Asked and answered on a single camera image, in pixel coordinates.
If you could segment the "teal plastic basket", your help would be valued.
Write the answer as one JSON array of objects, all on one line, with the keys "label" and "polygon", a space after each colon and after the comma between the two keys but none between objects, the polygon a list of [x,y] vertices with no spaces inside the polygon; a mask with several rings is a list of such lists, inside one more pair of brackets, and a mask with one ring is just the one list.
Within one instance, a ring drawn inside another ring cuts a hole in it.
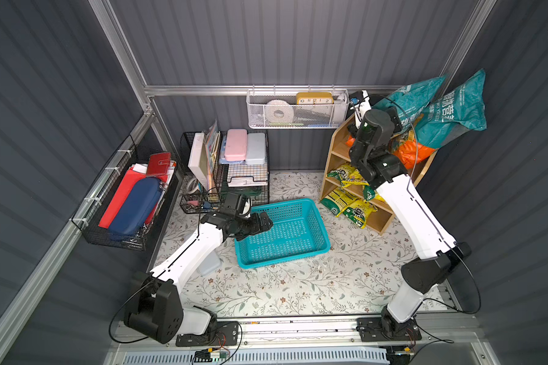
[{"label": "teal plastic basket", "polygon": [[306,259],[330,251],[330,238],[313,200],[295,199],[260,205],[251,211],[267,214],[272,228],[234,242],[237,262],[242,269]]}]

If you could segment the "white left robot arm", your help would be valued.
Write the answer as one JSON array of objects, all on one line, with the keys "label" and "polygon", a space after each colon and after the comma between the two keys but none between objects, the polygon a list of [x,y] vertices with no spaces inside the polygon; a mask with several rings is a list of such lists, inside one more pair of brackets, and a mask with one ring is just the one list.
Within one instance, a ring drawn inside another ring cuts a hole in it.
[{"label": "white left robot arm", "polygon": [[252,212],[245,197],[227,195],[217,210],[202,215],[193,234],[168,259],[149,273],[135,273],[133,293],[122,307],[123,324],[161,344],[177,335],[211,332],[215,322],[212,312],[182,304],[185,284],[228,238],[243,240],[272,227],[269,215]]}]

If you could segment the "teal fertilizer bag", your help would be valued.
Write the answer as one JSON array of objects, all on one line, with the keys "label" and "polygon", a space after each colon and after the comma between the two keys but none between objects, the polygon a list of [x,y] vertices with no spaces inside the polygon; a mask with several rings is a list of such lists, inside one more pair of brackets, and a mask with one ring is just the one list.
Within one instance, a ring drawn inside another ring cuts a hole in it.
[{"label": "teal fertilizer bag", "polygon": [[462,85],[429,104],[417,117],[414,129],[396,139],[391,153],[406,169],[411,170],[466,132],[487,129],[483,101],[486,76],[481,68]]},{"label": "teal fertilizer bag", "polygon": [[429,105],[445,79],[446,76],[441,76],[403,86],[381,99],[372,108],[384,111],[390,117],[396,116],[399,126],[394,128],[394,135],[402,134],[410,130],[411,124]]}]

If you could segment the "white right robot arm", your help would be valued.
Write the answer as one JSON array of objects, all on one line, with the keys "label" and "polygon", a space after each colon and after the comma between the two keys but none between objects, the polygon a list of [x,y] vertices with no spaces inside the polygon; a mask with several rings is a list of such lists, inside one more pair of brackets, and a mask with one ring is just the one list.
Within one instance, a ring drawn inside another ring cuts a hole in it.
[{"label": "white right robot arm", "polygon": [[400,159],[388,152],[397,112],[354,106],[359,125],[350,129],[355,141],[350,161],[370,188],[391,207],[408,232],[417,257],[400,270],[403,284],[381,312],[380,330],[388,339],[414,336],[414,316],[429,292],[442,284],[471,253],[443,228],[413,185]]}]

